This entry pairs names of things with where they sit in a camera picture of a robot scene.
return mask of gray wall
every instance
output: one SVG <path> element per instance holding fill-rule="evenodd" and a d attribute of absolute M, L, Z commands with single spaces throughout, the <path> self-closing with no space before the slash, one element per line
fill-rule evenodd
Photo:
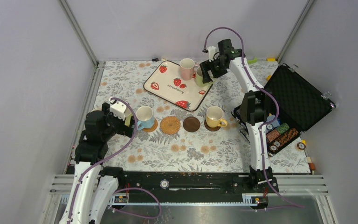
<path fill-rule="evenodd" d="M 358 1 L 317 1 L 283 62 L 338 105 L 305 137 L 339 223 L 358 223 Z"/>
<path fill-rule="evenodd" d="M 0 224 L 35 224 L 92 64 L 54 0 L 0 0 Z"/>
<path fill-rule="evenodd" d="M 233 28 L 244 38 L 245 53 L 276 57 L 307 0 L 68 0 L 100 60 L 152 57 L 205 59 L 206 35 Z M 231 38 L 216 31 L 208 44 Z"/>

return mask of blue mug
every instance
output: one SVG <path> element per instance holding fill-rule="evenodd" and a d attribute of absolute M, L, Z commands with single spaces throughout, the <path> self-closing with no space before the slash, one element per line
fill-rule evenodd
<path fill-rule="evenodd" d="M 142 106 L 137 110 L 136 116 L 138 118 L 138 130 L 144 128 L 151 128 L 154 125 L 153 110 L 148 106 Z"/>

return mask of mug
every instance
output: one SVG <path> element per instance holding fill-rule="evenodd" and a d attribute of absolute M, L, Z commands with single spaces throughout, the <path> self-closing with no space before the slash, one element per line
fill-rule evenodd
<path fill-rule="evenodd" d="M 215 79 L 212 78 L 212 82 L 209 82 L 209 83 L 202 83 L 202 70 L 201 70 L 201 67 L 197 68 L 196 70 L 196 75 L 195 75 L 195 83 L 197 84 L 197 86 L 199 87 L 205 87 L 209 84 L 213 84 L 215 83 Z"/>
<path fill-rule="evenodd" d="M 140 107 L 136 116 L 138 118 L 138 130 L 142 130 L 144 128 L 151 128 L 154 125 L 154 114 L 153 110 L 148 106 Z"/>
<path fill-rule="evenodd" d="M 207 109 L 207 124 L 211 128 L 227 126 L 227 121 L 223 119 L 223 110 L 220 107 L 211 106 Z"/>
<path fill-rule="evenodd" d="M 182 59 L 180 65 L 180 76 L 183 80 L 190 80 L 194 74 L 195 62 L 190 58 Z"/>

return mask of open case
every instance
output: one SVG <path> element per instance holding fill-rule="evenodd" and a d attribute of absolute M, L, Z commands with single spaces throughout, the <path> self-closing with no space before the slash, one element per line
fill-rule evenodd
<path fill-rule="evenodd" d="M 275 151 L 270 149 L 274 141 L 267 143 L 269 156 L 280 152 L 298 138 L 301 132 L 310 129 L 335 108 L 335 104 L 327 96 L 286 64 L 278 66 L 264 88 L 271 92 L 278 102 L 280 123 L 286 123 L 290 128 L 297 130 L 293 138 Z M 240 131 L 247 138 L 248 131 L 240 118 L 239 110 L 240 106 L 236 107 L 232 115 L 242 124 Z M 276 114 L 275 105 L 272 105 L 271 113 Z"/>

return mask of floral tablecloth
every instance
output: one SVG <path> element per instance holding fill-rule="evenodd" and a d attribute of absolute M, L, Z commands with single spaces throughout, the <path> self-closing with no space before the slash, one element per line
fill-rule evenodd
<path fill-rule="evenodd" d="M 101 107 L 109 97 L 125 99 L 134 111 L 140 106 L 150 106 L 158 123 L 166 116 L 176 116 L 181 122 L 186 117 L 197 117 L 203 124 L 208 107 L 217 105 L 225 112 L 228 126 L 216 132 L 203 125 L 189 133 L 183 127 L 175 135 L 163 134 L 158 127 L 152 133 L 140 131 L 134 141 L 106 166 L 123 167 L 127 171 L 198 171 L 198 172 L 248 172 L 250 145 L 238 131 L 239 125 L 231 111 L 241 104 L 243 90 L 233 73 L 220 77 L 201 103 L 198 110 L 187 112 L 158 98 L 143 89 L 143 83 L 161 62 L 120 61 L 106 62 L 94 108 Z M 264 85 L 266 77 L 277 68 L 276 62 L 257 62 L 250 65 L 256 78 Z M 119 150 L 128 137 L 114 136 L 109 142 L 106 156 Z M 296 149 L 300 140 L 293 141 L 270 158 L 275 173 L 309 173 L 304 151 Z"/>

